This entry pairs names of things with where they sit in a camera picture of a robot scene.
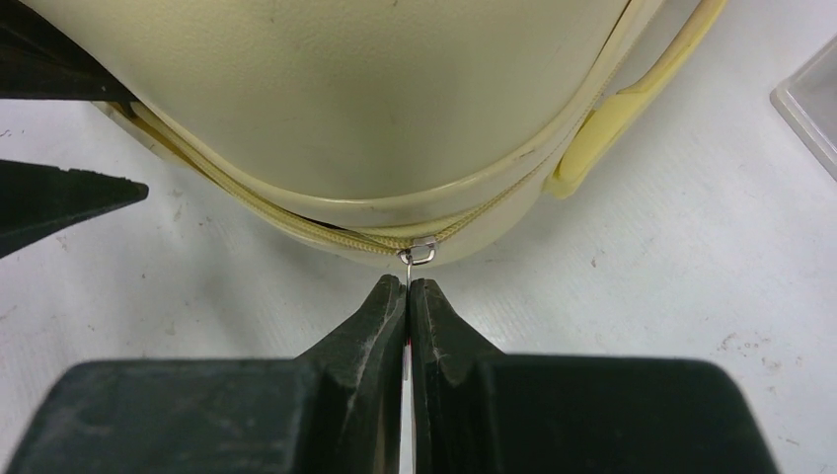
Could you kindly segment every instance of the metal zipper slider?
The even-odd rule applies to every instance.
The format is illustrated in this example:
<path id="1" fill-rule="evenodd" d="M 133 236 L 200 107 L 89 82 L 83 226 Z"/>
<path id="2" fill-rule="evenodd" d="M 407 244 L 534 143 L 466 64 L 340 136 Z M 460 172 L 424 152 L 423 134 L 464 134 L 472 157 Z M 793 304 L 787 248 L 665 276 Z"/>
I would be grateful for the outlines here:
<path id="1" fill-rule="evenodd" d="M 421 257 L 417 257 L 417 250 L 426 249 Z M 402 250 L 398 253 L 398 257 L 407 266 L 407 295 L 410 295 L 410 283 L 413 282 L 413 267 L 420 267 L 429 264 L 436 258 L 436 250 L 438 243 L 436 237 L 429 235 L 427 237 L 420 237 L 413 241 L 413 245 L 409 249 Z"/>

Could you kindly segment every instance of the bag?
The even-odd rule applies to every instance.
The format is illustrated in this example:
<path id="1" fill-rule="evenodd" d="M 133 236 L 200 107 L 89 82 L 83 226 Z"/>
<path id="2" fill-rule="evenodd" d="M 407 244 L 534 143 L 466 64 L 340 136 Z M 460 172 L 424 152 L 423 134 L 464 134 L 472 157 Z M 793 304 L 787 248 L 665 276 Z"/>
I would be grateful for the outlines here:
<path id="1" fill-rule="evenodd" d="M 99 104 L 313 247 L 434 264 L 569 196 L 725 0 L 604 101 L 664 0 L 24 0 L 141 103 Z"/>

